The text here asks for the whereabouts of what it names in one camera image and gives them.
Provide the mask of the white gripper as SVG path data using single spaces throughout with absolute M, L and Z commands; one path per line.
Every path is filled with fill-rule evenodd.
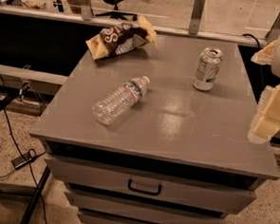
M 251 61 L 259 65 L 271 64 L 271 72 L 280 78 L 280 36 L 255 52 Z M 278 131 L 280 131 L 280 84 L 276 87 L 266 85 L 258 101 L 247 138 L 255 144 L 263 144 Z

